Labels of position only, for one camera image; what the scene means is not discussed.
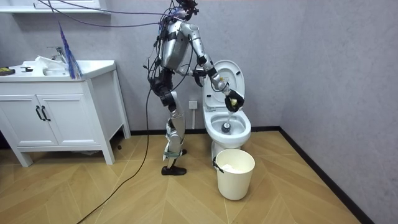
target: blue brush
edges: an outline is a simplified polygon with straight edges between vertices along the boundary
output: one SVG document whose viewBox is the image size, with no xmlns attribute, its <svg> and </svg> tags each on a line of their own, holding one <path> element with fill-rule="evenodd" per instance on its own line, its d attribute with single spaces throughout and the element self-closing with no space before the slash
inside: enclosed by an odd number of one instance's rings
<svg viewBox="0 0 398 224">
<path fill-rule="evenodd" d="M 63 33 L 61 23 L 60 23 L 57 15 L 54 12 L 54 8 L 51 6 L 50 0 L 48 0 L 48 3 L 49 3 L 48 7 L 51 8 L 52 13 L 54 15 L 54 18 L 57 20 L 58 26 L 60 28 L 61 39 L 62 39 L 62 42 L 63 42 L 63 48 L 65 49 L 66 60 L 67 60 L 67 64 L 68 64 L 69 76 L 72 79 L 76 79 L 76 78 L 79 79 L 79 78 L 81 78 L 83 73 L 80 70 L 79 64 L 77 64 L 75 56 L 73 56 L 72 51 L 70 51 L 70 49 L 69 49 L 68 41 L 65 38 L 65 34 Z M 75 65 L 76 69 L 77 69 L 77 74 L 76 75 L 75 75 L 75 69 L 74 69 L 73 65 Z"/>
</svg>

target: herringbone floor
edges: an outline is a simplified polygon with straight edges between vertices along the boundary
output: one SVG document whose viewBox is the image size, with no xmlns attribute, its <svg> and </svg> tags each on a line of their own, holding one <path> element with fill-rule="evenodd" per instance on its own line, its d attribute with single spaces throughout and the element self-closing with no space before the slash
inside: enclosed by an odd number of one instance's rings
<svg viewBox="0 0 398 224">
<path fill-rule="evenodd" d="M 117 162 L 102 155 L 35 153 L 21 167 L 11 150 L 0 151 L 0 223 L 76 223 L 100 204 L 144 157 L 146 136 L 116 139 Z M 242 200 L 218 192 L 210 162 L 211 139 L 187 135 L 188 154 L 177 164 L 188 173 L 164 177 L 163 136 L 150 136 L 147 161 L 138 175 L 85 223 L 359 223 L 278 132 L 252 133 L 243 149 L 256 168 Z"/>
</svg>

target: toilet seat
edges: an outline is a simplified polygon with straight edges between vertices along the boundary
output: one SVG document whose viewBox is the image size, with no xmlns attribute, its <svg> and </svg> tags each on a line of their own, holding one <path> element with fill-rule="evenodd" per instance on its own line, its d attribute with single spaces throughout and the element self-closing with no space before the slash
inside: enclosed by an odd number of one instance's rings
<svg viewBox="0 0 398 224">
<path fill-rule="evenodd" d="M 244 78 L 241 69 L 233 61 L 220 60 L 214 64 L 221 78 L 229 83 L 229 87 L 244 98 Z M 203 85 L 204 106 L 209 110 L 226 109 L 225 95 L 212 89 L 209 77 Z"/>
</svg>

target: white bucket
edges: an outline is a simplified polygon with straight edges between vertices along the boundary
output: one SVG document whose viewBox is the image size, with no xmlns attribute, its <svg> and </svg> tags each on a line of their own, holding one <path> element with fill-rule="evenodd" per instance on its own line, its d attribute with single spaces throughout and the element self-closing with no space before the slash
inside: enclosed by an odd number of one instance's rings
<svg viewBox="0 0 398 224">
<path fill-rule="evenodd" d="M 213 166 L 217 168 L 218 190 L 224 197 L 240 200 L 247 194 L 255 166 L 250 154 L 240 149 L 226 149 L 213 159 Z"/>
</svg>

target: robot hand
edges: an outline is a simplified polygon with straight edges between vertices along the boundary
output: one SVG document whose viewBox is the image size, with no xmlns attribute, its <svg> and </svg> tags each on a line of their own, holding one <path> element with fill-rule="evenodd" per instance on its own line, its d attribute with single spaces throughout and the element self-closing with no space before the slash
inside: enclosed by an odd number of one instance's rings
<svg viewBox="0 0 398 224">
<path fill-rule="evenodd" d="M 225 96 L 225 105 L 230 112 L 237 112 L 243 106 L 244 99 L 234 90 L 229 90 L 229 94 Z"/>
</svg>

